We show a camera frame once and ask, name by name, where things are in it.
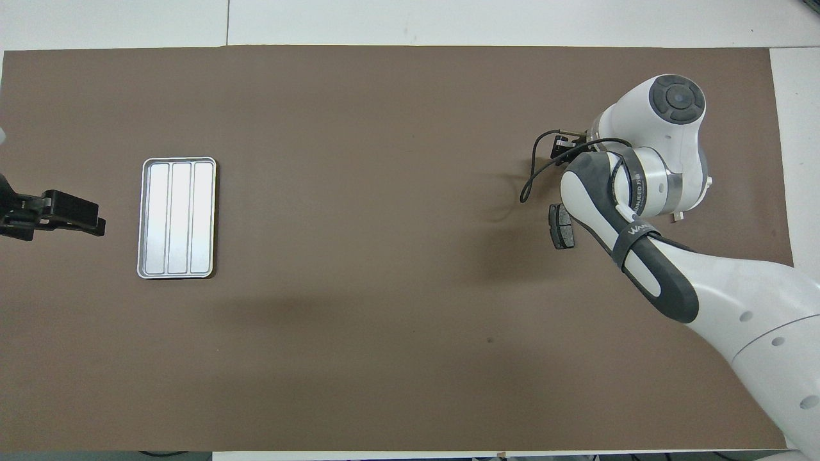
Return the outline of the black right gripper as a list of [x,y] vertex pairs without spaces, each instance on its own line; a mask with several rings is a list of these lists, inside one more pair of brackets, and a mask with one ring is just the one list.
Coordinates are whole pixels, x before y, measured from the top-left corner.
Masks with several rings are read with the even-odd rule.
[[552,141],[551,160],[554,166],[571,163],[583,152],[591,152],[591,147],[582,148],[589,140],[588,133],[576,131],[556,131]]

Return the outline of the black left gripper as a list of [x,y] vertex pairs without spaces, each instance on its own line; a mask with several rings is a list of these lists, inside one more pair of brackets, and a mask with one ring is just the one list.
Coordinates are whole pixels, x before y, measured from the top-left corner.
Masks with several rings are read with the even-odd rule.
[[[42,216],[49,221],[42,222]],[[58,190],[47,190],[41,196],[21,195],[1,175],[2,236],[31,241],[35,231],[58,229],[102,237],[106,232],[106,220],[99,218],[99,205],[95,202]]]

